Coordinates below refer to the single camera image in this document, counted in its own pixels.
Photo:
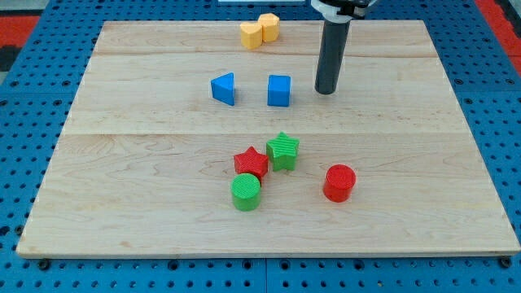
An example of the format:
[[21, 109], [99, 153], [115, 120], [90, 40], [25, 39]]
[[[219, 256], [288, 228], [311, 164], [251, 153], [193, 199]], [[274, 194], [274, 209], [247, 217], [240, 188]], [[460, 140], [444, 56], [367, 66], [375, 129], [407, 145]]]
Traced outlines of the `white black robot arm flange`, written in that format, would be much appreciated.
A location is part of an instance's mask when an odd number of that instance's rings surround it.
[[322, 15], [324, 20], [335, 24], [361, 20], [372, 11], [379, 0], [311, 0], [311, 7]]

